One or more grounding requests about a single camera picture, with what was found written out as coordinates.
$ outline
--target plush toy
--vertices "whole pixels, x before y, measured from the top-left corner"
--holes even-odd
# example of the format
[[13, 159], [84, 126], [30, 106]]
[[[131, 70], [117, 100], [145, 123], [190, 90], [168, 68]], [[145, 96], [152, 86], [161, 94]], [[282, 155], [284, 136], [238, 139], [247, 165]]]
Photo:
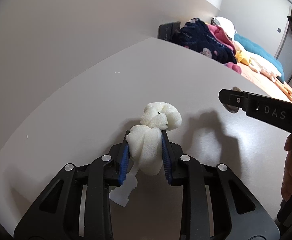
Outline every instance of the plush toy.
[[235, 54], [237, 62], [249, 66], [251, 64], [251, 57], [244, 51], [238, 50]]
[[233, 62], [228, 62], [226, 64], [224, 64], [226, 67], [228, 67], [229, 69], [234, 70], [235, 72], [237, 72], [238, 74], [242, 74], [242, 69], [240, 66], [238, 66], [237, 64], [234, 64]]
[[277, 68], [270, 63], [267, 59], [264, 59], [262, 56], [248, 52], [253, 62], [256, 63], [257, 66], [261, 69], [261, 73], [268, 77], [272, 82], [276, 81], [277, 76], [281, 76], [282, 74], [277, 70]]
[[261, 73], [261, 68], [251, 59], [250, 54], [247, 51], [238, 50], [235, 54], [237, 62], [243, 63], [246, 66], [249, 66], [251, 70], [256, 73]]

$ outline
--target finger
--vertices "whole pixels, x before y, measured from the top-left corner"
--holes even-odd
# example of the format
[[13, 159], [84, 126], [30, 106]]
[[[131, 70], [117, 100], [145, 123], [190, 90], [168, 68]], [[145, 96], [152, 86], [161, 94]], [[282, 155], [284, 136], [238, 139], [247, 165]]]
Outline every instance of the finger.
[[287, 157], [285, 160], [285, 171], [287, 171], [292, 177], [292, 151], [287, 153]]
[[282, 198], [288, 202], [289, 199], [291, 198], [291, 194], [288, 193], [288, 191], [286, 190], [286, 188], [282, 185], [282, 188], [281, 188], [281, 194], [282, 194]]
[[290, 134], [287, 137], [285, 145], [284, 145], [284, 150], [285, 151], [291, 151], [292, 150], [292, 134]]
[[292, 177], [287, 171], [284, 171], [283, 187], [292, 195]]

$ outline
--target white tabletop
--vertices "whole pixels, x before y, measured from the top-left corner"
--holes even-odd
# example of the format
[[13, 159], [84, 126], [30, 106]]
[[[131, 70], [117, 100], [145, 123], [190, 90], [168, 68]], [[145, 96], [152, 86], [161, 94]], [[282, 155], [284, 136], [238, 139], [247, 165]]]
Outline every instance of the white tabletop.
[[[265, 93], [244, 77], [189, 49], [149, 38], [73, 78], [35, 109], [0, 151], [0, 222], [14, 228], [66, 164], [91, 163], [138, 124], [147, 103], [174, 105], [183, 124], [171, 142], [201, 163], [226, 163], [274, 218], [281, 202], [287, 132], [231, 114], [218, 92], [237, 86]], [[115, 239], [177, 239], [181, 187], [163, 174], [138, 173], [128, 205], [111, 203]]]

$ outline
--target pink plush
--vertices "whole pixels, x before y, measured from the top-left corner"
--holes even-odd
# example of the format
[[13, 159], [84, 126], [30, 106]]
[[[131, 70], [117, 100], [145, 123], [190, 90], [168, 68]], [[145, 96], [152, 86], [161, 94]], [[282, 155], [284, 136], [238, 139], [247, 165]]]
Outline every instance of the pink plush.
[[224, 64], [226, 67], [234, 70], [235, 72], [237, 72], [238, 74], [242, 74], [242, 69], [240, 66], [238, 66], [237, 64], [234, 64], [233, 62], [228, 62], [226, 64]]
[[228, 47], [234, 54], [236, 53], [234, 44], [227, 37], [222, 27], [211, 24], [208, 24], [207, 27], [211, 34], [215, 37], [215, 39], [217, 39], [220, 43]]

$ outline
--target bedding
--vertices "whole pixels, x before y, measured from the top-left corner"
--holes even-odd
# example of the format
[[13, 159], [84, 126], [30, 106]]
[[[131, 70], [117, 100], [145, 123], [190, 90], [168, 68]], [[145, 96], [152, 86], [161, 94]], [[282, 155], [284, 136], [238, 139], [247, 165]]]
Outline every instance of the bedding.
[[248, 38], [245, 38], [239, 34], [235, 34], [234, 40], [238, 41], [244, 49], [246, 49], [248, 52], [257, 54], [264, 59], [268, 60], [270, 63], [272, 63], [276, 69], [281, 73], [281, 76], [278, 76], [278, 80], [284, 84], [284, 72], [283, 72], [283, 67], [282, 64], [276, 60], [271, 54], [267, 53], [261, 46], [258, 44], [250, 41]]
[[233, 23], [229, 19], [226, 19], [224, 17], [215, 17], [214, 23], [223, 28], [223, 30], [225, 31], [225, 33], [227, 34], [231, 41], [234, 40], [236, 30]]
[[276, 78], [281, 76], [281, 73], [277, 70], [277, 68], [268, 60], [264, 59], [258, 54], [251, 52], [248, 52], [248, 54], [250, 55], [251, 59], [261, 68], [261, 73], [268, 77], [271, 81], [275, 82]]
[[172, 42], [197, 51], [220, 63], [237, 63], [233, 52], [220, 43], [199, 18], [186, 22], [185, 26], [174, 33]]
[[278, 80], [276, 80], [276, 82], [272, 82], [266, 76], [252, 71], [248, 66], [242, 63], [237, 64], [242, 69], [241, 75], [257, 85], [270, 97], [292, 103], [292, 88], [288, 84], [282, 84]]
[[236, 53], [234, 44], [228, 38], [222, 27], [211, 24], [207, 24], [207, 27], [216, 40], [227, 46], [233, 52], [233, 54]]
[[242, 62], [249, 66], [257, 73], [262, 73], [273, 82], [275, 82], [275, 78], [282, 75], [272, 63], [264, 59], [262, 56], [246, 51], [238, 41], [234, 41], [234, 45], [237, 51], [235, 57], [238, 62]]

